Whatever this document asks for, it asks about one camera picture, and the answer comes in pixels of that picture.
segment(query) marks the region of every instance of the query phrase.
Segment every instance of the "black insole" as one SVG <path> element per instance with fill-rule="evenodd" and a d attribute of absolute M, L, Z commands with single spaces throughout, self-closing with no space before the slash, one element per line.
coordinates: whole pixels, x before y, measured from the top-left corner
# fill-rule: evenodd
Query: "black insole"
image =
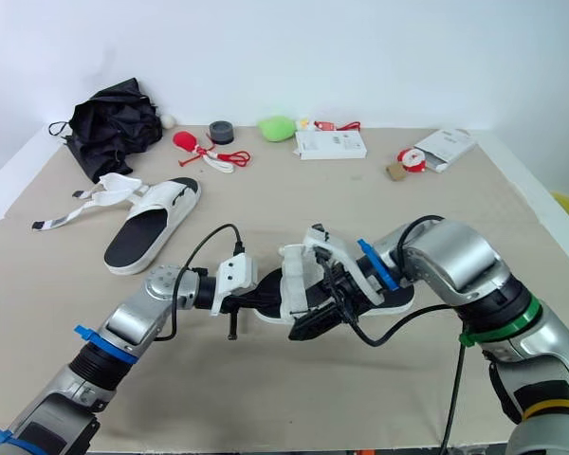
<path fill-rule="evenodd" d="M 112 267 L 125 267 L 138 261 L 167 226 L 167 210 L 140 213 L 124 223 L 105 250 L 103 259 Z"/>

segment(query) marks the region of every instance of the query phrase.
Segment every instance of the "brown tag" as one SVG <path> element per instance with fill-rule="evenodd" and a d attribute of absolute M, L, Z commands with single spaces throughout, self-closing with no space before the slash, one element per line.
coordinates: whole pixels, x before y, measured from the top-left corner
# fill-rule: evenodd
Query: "brown tag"
<path fill-rule="evenodd" d="M 403 168 L 402 163 L 396 161 L 390 166 L 386 166 L 386 171 L 394 181 L 402 180 L 407 176 L 407 171 Z"/>

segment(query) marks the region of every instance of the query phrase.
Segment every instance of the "black umbrella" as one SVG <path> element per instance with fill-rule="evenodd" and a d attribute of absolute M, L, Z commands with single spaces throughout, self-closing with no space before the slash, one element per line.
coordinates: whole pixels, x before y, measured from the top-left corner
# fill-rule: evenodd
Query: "black umbrella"
<path fill-rule="evenodd" d="M 55 124 L 48 127 L 54 136 L 61 132 L 50 131 Z M 95 183 L 105 173 L 132 172 L 124 158 L 145 152 L 162 137 L 156 108 L 139 91 L 135 78 L 101 90 L 77 105 L 69 126 L 72 134 L 65 137 L 67 148 Z"/>

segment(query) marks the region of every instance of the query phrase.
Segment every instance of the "white wall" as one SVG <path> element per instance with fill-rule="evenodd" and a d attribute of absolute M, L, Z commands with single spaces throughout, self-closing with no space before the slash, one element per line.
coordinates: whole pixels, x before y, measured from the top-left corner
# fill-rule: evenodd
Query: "white wall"
<path fill-rule="evenodd" d="M 0 0 L 0 166 L 131 76 L 182 123 L 494 128 L 569 192 L 569 0 Z"/>

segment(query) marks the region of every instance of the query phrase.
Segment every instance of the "white ball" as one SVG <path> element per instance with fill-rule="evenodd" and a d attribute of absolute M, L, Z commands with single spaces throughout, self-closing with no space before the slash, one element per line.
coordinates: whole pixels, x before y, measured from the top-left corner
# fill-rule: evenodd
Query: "white ball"
<path fill-rule="evenodd" d="M 160 116 L 160 123 L 162 124 L 162 128 L 165 130 L 170 130 L 176 124 L 174 117 L 170 116 L 169 114 Z"/>

